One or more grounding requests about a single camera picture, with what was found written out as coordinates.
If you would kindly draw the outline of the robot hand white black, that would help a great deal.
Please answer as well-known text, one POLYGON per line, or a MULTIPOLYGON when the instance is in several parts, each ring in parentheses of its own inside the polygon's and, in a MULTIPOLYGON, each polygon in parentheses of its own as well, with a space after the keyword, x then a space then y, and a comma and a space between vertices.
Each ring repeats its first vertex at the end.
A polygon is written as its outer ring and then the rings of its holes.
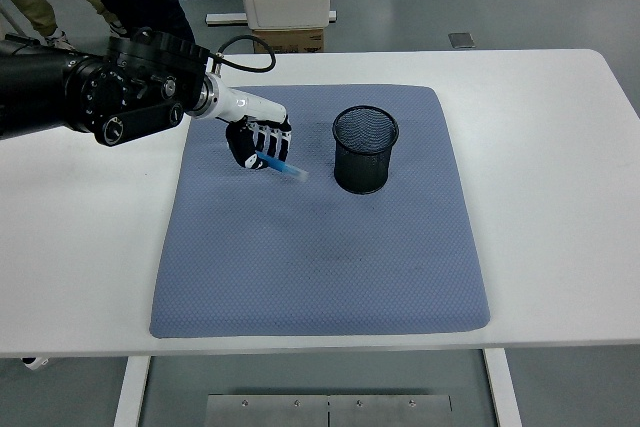
POLYGON ((214 100, 208 116, 227 124, 227 144, 241 167, 267 168, 260 154, 286 160, 292 127, 284 106, 235 89, 222 90, 214 100))

